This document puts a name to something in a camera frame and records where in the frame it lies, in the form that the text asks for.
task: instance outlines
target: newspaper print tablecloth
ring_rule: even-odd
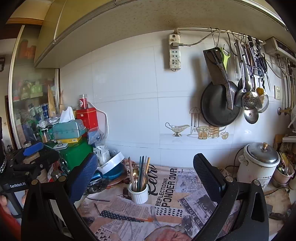
[[[78,212],[99,240],[189,241],[215,210],[193,168],[149,165],[148,177],[145,204],[131,201],[129,178],[82,202]],[[239,202],[219,236],[228,232],[238,208]]]

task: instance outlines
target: power strip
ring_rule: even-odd
[[[169,49],[170,49],[170,69],[172,71],[178,71],[181,69],[181,61],[180,61],[180,46],[176,49],[173,49],[172,43],[180,43],[180,35],[178,34],[170,34],[169,35]]]

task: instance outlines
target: frying pan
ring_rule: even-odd
[[[229,80],[232,101],[238,92],[237,86]],[[211,82],[204,90],[200,109],[206,122],[212,126],[223,127],[231,124],[238,116],[240,108],[233,106],[227,108],[226,88],[224,85],[213,85]]]

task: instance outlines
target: glass cabinet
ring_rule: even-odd
[[[44,120],[42,105],[49,102],[49,91],[56,108],[56,69],[34,68],[34,57],[41,27],[21,27],[12,54],[9,73],[9,111],[18,148],[26,141],[41,139],[37,124]]]

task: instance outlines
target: yellow box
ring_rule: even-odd
[[[81,137],[78,137],[78,138],[70,138],[70,139],[62,139],[62,140],[57,140],[57,143],[60,144],[60,143],[75,143],[75,142],[79,142],[81,139]]]

